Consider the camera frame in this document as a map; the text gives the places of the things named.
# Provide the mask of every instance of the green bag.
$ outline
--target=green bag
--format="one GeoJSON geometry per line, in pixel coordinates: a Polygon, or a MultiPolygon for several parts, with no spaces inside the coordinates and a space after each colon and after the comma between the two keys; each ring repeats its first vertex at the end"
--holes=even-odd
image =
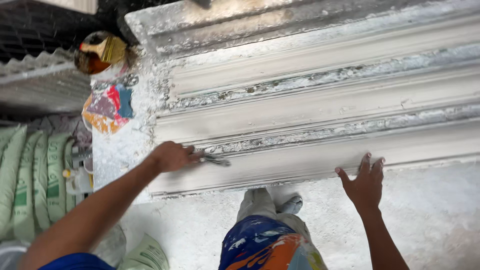
{"type": "Polygon", "coordinates": [[[7,143],[10,141],[10,138],[13,136],[15,131],[17,131],[19,127],[5,127],[0,128],[0,163],[1,157],[3,154],[3,149],[7,146],[7,143]]]}
{"type": "Polygon", "coordinates": [[[35,238],[32,204],[32,164],[36,142],[41,135],[41,131],[27,135],[20,158],[15,199],[13,201],[13,235],[15,239],[28,242],[32,242],[35,238]]]}
{"type": "Polygon", "coordinates": [[[70,134],[61,133],[48,138],[48,187],[47,210],[51,222],[57,222],[66,213],[67,193],[65,179],[63,178],[63,151],[70,134]]]}
{"type": "Polygon", "coordinates": [[[145,233],[140,244],[123,258],[118,270],[169,270],[169,268],[160,244],[145,233]]]}
{"type": "Polygon", "coordinates": [[[18,128],[10,138],[0,162],[0,239],[4,239],[12,215],[18,165],[24,147],[27,126],[18,128]]]}
{"type": "Polygon", "coordinates": [[[35,145],[33,157],[34,221],[36,234],[50,227],[47,210],[47,144],[48,135],[43,133],[35,145]]]}
{"type": "MultiPolygon", "coordinates": [[[[65,168],[64,169],[72,169],[73,168],[73,161],[72,161],[72,146],[75,143],[75,139],[68,140],[68,142],[65,144],[65,151],[64,151],[64,163],[65,163],[65,168]]],[[[66,210],[67,213],[72,210],[75,205],[76,205],[76,195],[72,194],[66,194],[66,210]]]]}

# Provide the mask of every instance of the right hand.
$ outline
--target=right hand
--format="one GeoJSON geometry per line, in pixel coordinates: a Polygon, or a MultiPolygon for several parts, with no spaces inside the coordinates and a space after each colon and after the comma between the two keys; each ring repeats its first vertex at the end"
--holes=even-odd
{"type": "Polygon", "coordinates": [[[366,153],[363,156],[360,172],[355,180],[350,180],[343,169],[335,168],[335,172],[342,179],[345,193],[353,202],[360,215],[369,211],[378,211],[378,205],[382,198],[385,159],[378,159],[370,169],[371,156],[370,153],[366,153]]]}
{"type": "Polygon", "coordinates": [[[194,153],[194,150],[193,146],[183,147],[181,144],[168,141],[157,146],[147,159],[155,162],[160,172],[173,172],[199,161],[203,152],[194,153]]]}

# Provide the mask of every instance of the dusty floor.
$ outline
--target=dusty floor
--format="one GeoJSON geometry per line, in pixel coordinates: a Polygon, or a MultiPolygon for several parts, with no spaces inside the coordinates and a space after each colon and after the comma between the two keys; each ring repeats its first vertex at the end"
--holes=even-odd
{"type": "MultiPolygon", "coordinates": [[[[411,269],[478,268],[479,175],[478,164],[385,174],[380,209],[411,269]]],[[[299,216],[330,270],[371,269],[361,220],[339,179],[269,190],[278,204],[294,193],[303,197],[299,216]]],[[[172,270],[216,269],[242,198],[243,191],[231,191],[132,206],[121,220],[127,251],[148,233],[162,245],[172,270]]]]}

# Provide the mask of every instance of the paint brush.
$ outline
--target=paint brush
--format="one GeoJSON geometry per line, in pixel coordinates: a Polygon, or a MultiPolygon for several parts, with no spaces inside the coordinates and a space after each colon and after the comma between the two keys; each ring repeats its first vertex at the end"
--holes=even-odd
{"type": "Polygon", "coordinates": [[[84,52],[96,53],[102,62],[115,64],[125,57],[125,49],[127,44],[119,37],[108,36],[102,43],[91,45],[82,42],[80,50],[84,52]]]}
{"type": "Polygon", "coordinates": [[[224,158],[220,155],[216,154],[204,154],[202,157],[203,162],[211,162],[214,164],[218,164],[223,167],[228,167],[231,165],[230,161],[227,158],[224,158]]]}

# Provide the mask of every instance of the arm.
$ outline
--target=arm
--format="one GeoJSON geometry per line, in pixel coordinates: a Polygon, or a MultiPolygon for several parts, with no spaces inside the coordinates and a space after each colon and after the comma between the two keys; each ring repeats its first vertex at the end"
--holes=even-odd
{"type": "Polygon", "coordinates": [[[362,159],[357,178],[351,181],[345,171],[336,168],[335,172],[342,179],[345,193],[360,214],[367,233],[373,270],[408,270],[402,255],[393,243],[385,227],[382,213],[378,208],[382,197],[383,166],[385,159],[377,160],[370,169],[370,153],[362,159]]]}
{"type": "Polygon", "coordinates": [[[34,270],[68,254],[91,252],[157,175],[179,170],[199,157],[193,147],[161,144],[140,165],[93,193],[37,237],[19,269],[34,270]]]}

